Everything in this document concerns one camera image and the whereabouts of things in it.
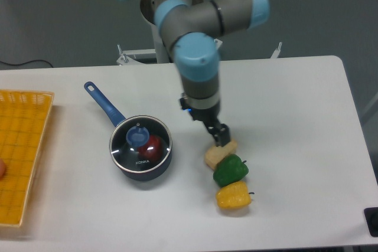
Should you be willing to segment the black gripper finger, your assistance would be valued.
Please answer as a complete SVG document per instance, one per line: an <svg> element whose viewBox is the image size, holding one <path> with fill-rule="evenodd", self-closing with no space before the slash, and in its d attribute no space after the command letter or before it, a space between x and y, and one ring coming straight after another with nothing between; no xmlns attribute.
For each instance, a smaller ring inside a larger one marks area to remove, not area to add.
<svg viewBox="0 0 378 252"><path fill-rule="evenodd" d="M204 126L205 126L207 132L213 137L215 145L219 146L220 145L219 127L217 126L217 124L210 123L210 122L204 122Z"/></svg>
<svg viewBox="0 0 378 252"><path fill-rule="evenodd" d="M231 141L229 127L224 123L220 125L220 129L217 135L218 135L218 142L217 142L218 146L224 147Z"/></svg>

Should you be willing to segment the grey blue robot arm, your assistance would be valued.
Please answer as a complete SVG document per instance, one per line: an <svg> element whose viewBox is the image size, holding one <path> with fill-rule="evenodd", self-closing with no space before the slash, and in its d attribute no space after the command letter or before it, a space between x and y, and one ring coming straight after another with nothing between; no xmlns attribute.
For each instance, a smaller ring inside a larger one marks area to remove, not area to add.
<svg viewBox="0 0 378 252"><path fill-rule="evenodd" d="M204 124L217 146L230 140L220 111L219 62L216 39L265 23L269 0L155 0L154 25L181 77L180 104L193 120Z"/></svg>

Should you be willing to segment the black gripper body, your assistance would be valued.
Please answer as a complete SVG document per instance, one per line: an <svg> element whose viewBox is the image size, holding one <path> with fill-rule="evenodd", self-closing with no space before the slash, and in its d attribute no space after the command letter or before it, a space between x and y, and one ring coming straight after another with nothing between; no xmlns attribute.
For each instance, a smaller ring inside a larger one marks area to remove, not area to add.
<svg viewBox="0 0 378 252"><path fill-rule="evenodd" d="M195 99L186 94L182 94L180 105L186 110L193 120L204 123L206 127L219 127L218 115L220 112L219 95L215 94L206 99Z"/></svg>

